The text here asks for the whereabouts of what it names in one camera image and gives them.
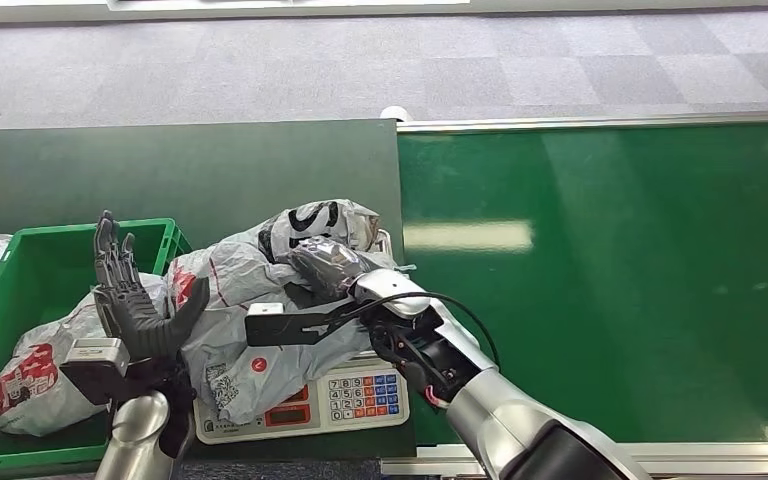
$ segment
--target green crate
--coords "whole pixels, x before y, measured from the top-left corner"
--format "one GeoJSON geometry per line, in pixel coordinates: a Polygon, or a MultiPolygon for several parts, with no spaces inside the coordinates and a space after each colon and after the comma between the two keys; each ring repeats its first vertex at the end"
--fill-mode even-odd
{"type": "MultiPolygon", "coordinates": [[[[173,258],[192,250],[170,218],[119,225],[120,236],[135,236],[141,272],[163,274],[173,258]]],[[[68,314],[96,284],[94,232],[95,224],[28,228],[10,241],[0,262],[0,371],[23,333],[68,314]]],[[[0,435],[0,477],[68,470],[64,464],[101,459],[106,422],[105,415],[95,415],[43,438],[0,435]]]]}

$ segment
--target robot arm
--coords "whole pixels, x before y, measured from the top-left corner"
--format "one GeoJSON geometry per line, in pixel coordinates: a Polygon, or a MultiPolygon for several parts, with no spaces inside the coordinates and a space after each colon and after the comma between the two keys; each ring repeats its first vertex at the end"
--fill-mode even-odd
{"type": "MultiPolygon", "coordinates": [[[[303,242],[298,253],[330,256],[338,259],[330,263],[341,263],[340,269],[347,270],[346,259],[355,254],[333,242],[325,251],[318,243],[305,250],[303,242]]],[[[328,263],[319,262],[318,271],[308,275],[296,268],[306,278],[321,279],[322,265],[328,263]]],[[[387,269],[355,272],[339,284],[355,300],[349,311],[342,306],[331,314],[270,314],[268,308],[252,306],[246,317],[249,344],[313,344],[357,318],[369,331],[378,356],[393,363],[429,404],[446,410],[447,421],[490,478],[650,479],[598,429],[541,404],[502,376],[472,335],[433,298],[441,295],[425,292],[387,269]]]]}

